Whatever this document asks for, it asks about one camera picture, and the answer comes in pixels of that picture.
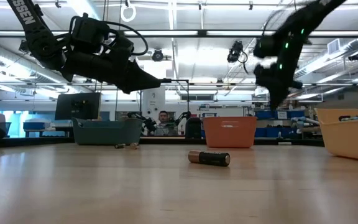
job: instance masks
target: black robotic arm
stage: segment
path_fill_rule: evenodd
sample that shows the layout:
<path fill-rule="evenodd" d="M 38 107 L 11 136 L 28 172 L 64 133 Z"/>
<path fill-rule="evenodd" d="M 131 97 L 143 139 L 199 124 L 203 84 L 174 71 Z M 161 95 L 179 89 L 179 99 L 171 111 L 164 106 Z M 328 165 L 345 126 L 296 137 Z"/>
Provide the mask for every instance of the black robotic arm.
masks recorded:
<path fill-rule="evenodd" d="M 98 21 L 84 14 L 71 19 L 67 34 L 54 36 L 42 19 L 39 5 L 31 0 L 7 1 L 22 24 L 32 55 L 42 66 L 59 71 L 69 82 L 77 74 L 115 84 L 124 93 L 161 85 L 160 80 L 139 68 L 136 61 L 129 61 L 131 55 L 143 55 L 148 51 L 145 39 L 129 26 Z M 140 35 L 146 50 L 134 53 L 134 44 L 109 24 L 123 26 Z M 114 34 L 115 39 L 105 44 L 110 34 Z"/>
<path fill-rule="evenodd" d="M 157 123 L 151 118 L 145 118 L 137 112 L 128 112 L 127 116 L 128 118 L 141 119 L 144 123 L 144 126 L 147 128 L 147 130 L 149 130 L 149 132 L 154 132 L 155 130 L 157 130 Z"/>
<path fill-rule="evenodd" d="M 272 35 L 262 36 L 256 43 L 254 56 L 277 56 L 277 62 L 264 68 L 257 65 L 256 84 L 270 93 L 270 108 L 274 110 L 289 94 L 289 88 L 302 89 L 303 84 L 293 80 L 303 44 L 324 18 L 346 0 L 316 0 L 290 15 Z"/>

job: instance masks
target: tan plastic bin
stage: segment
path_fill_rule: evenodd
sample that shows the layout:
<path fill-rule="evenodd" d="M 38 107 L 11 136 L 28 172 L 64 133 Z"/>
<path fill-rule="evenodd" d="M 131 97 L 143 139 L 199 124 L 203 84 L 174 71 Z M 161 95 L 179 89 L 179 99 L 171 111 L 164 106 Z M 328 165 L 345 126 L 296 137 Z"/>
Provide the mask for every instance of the tan plastic bin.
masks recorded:
<path fill-rule="evenodd" d="M 326 149 L 337 156 L 358 159 L 358 120 L 339 121 L 341 116 L 357 116 L 358 109 L 316 109 Z"/>

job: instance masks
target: battery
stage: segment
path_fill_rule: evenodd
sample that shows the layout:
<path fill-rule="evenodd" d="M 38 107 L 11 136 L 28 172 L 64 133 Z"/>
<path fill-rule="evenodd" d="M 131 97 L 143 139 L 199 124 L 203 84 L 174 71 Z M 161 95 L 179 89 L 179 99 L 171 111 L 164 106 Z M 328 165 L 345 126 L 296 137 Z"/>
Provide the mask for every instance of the battery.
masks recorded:
<path fill-rule="evenodd" d="M 129 145 L 129 147 L 131 149 L 138 149 L 139 148 L 139 143 L 131 143 L 131 145 Z"/>
<path fill-rule="evenodd" d="M 114 146 L 116 149 L 122 149 L 125 147 L 125 144 L 118 144 Z"/>
<path fill-rule="evenodd" d="M 188 158 L 190 162 L 199 164 L 214 166 L 228 166 L 230 164 L 230 154 L 226 152 L 190 151 Z"/>

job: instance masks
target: plastic bin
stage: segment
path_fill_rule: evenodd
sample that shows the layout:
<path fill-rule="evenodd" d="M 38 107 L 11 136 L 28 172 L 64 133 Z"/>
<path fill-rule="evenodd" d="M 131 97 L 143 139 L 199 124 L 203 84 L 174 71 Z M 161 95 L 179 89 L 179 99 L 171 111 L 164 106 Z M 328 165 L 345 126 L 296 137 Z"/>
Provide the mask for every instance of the plastic bin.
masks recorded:
<path fill-rule="evenodd" d="M 87 121 L 73 118 L 74 140 L 79 145 L 116 145 L 138 143 L 143 121 Z"/>
<path fill-rule="evenodd" d="M 256 128 L 255 138 L 266 137 L 266 128 Z"/>
<path fill-rule="evenodd" d="M 23 122 L 24 130 L 44 130 L 45 126 L 45 122 Z"/>
<path fill-rule="evenodd" d="M 271 119 L 273 118 L 273 113 L 269 111 L 256 111 L 255 116 L 258 119 Z"/>
<path fill-rule="evenodd" d="M 305 116 L 305 111 L 289 111 L 288 115 L 288 118 L 301 118 Z"/>
<path fill-rule="evenodd" d="M 208 147 L 247 148 L 254 145 L 256 117 L 204 118 Z"/>
<path fill-rule="evenodd" d="M 334 155 L 358 159 L 358 120 L 339 121 L 341 116 L 357 116 L 358 109 L 316 109 L 326 149 Z"/>

